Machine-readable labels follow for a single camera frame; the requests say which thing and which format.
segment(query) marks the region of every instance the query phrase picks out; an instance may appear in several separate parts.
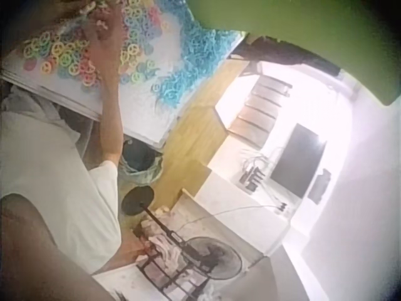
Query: cloth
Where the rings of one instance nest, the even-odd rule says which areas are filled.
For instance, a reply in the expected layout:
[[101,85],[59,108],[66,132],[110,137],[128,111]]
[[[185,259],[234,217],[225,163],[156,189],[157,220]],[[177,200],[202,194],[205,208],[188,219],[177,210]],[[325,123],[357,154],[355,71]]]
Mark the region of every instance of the cloth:
[[151,236],[148,240],[156,246],[157,251],[161,252],[164,271],[172,275],[179,267],[181,249],[170,243],[164,234]]
[[0,197],[16,193],[43,217],[57,247],[86,272],[100,269],[121,245],[117,168],[87,171],[79,134],[49,101],[13,87],[0,124]]

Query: electronic device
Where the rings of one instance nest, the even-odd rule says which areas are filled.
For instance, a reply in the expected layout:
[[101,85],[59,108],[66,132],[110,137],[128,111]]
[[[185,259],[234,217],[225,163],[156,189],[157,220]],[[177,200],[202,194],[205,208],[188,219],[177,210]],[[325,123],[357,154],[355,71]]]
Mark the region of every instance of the electronic device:
[[320,139],[319,135],[296,124],[270,178],[302,199],[316,173],[325,147],[326,141]]
[[[237,276],[242,271],[242,258],[236,250],[231,246],[219,241],[215,238],[196,236],[185,241],[175,231],[170,230],[164,225],[148,207],[154,199],[154,190],[150,186],[135,187],[124,197],[122,201],[122,211],[130,216],[135,216],[145,211],[164,231],[166,237],[173,244],[181,249],[180,255],[183,259],[184,266],[178,268],[172,275],[169,275],[158,264],[158,260],[163,258],[163,254],[155,248],[153,252],[145,248],[147,259],[138,263],[137,267],[143,275],[163,294],[167,300],[171,299],[168,295],[169,287],[177,287],[183,291],[188,298],[186,300],[200,300],[198,297],[202,294],[209,280],[228,280]],[[141,230],[138,227],[134,232],[137,237],[141,237]],[[155,273],[160,272],[163,277],[161,281],[153,279]],[[185,275],[194,275],[194,272],[202,275],[205,279],[197,285],[189,281],[193,286],[191,291],[183,288],[178,279]]]

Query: green object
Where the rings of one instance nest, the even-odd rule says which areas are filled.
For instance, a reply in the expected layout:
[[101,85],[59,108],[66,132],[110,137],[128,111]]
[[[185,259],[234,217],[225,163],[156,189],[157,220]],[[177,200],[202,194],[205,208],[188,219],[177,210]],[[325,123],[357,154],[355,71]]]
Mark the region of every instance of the green object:
[[60,57],[60,65],[63,67],[68,67],[72,63],[72,58],[69,54],[63,53]]
[[131,75],[131,81],[132,83],[139,83],[144,81],[144,75],[139,72],[134,72]]
[[353,75],[384,105],[401,93],[400,45],[361,0],[187,0],[206,28],[296,44]]

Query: wooden floor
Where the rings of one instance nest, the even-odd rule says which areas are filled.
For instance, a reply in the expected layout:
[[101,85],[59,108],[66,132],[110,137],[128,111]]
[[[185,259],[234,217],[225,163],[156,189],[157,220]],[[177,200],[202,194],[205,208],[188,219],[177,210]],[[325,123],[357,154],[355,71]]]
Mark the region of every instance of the wooden floor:
[[[195,99],[192,99],[164,147],[164,171],[160,179],[152,184],[155,191],[152,209],[162,205],[171,208],[182,188],[196,193],[202,186],[207,174],[204,174],[201,164],[209,163],[227,137],[214,107],[246,65],[247,62],[238,60],[225,61],[193,96]],[[133,187],[133,184],[121,184],[120,198]],[[122,225],[129,227],[137,221],[138,218],[126,216],[121,220]]]

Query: person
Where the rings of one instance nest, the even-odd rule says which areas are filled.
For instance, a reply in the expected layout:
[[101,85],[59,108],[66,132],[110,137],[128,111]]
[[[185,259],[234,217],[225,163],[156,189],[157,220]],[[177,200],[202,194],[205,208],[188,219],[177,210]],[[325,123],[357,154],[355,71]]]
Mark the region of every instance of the person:
[[121,244],[123,29],[121,7],[110,6],[109,13],[91,14],[85,25],[90,59],[102,77],[100,166],[86,170],[75,147],[77,133],[51,102],[13,87],[1,104],[2,300],[114,300],[90,276]]

